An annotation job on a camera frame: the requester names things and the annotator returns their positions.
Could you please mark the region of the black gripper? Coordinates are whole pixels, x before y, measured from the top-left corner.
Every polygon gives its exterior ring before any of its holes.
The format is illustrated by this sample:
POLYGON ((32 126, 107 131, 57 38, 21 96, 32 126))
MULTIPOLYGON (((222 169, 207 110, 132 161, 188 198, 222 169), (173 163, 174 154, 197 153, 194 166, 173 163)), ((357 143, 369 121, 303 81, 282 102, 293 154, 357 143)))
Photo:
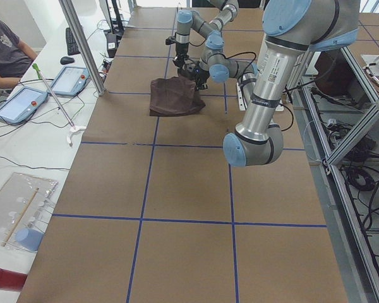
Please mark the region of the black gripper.
POLYGON ((185 61, 189 58, 189 42, 189 35, 175 35, 166 38, 165 45, 174 44, 176 46, 176 56, 173 59, 175 65, 185 65, 185 61))
POLYGON ((178 69, 178 74, 195 82, 195 90, 206 90, 208 88, 207 80, 209 72, 202 69, 199 61, 186 63, 178 69))

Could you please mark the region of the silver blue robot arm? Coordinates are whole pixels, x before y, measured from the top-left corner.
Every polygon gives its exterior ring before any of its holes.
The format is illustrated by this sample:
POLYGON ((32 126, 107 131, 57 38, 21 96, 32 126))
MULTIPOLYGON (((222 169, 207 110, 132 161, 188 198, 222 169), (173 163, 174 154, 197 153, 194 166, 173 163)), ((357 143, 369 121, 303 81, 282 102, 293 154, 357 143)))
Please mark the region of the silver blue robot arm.
POLYGON ((265 40, 258 64, 239 62, 223 53, 221 31, 239 13, 237 1, 214 1, 219 14, 205 21, 199 13, 177 13, 174 64, 183 68, 188 57, 191 31, 206 40, 191 73, 203 86, 208 78, 217 83, 234 78, 243 92, 246 112, 233 133, 225 136, 224 155, 234 167, 266 165, 282 153, 282 131, 273 120, 297 58, 308 52, 329 51, 351 45, 358 36, 359 1, 270 1, 262 18, 265 40))
POLYGON ((223 27, 232 22, 239 13, 238 1, 208 1, 212 6, 219 9, 219 14, 210 22, 205 21, 199 12, 192 9, 180 9, 177 11, 176 32, 165 40, 166 45, 176 46, 176 56, 173 63, 182 68, 189 59, 188 49, 190 44, 191 30, 200 34, 204 39, 214 32, 221 32, 223 27))

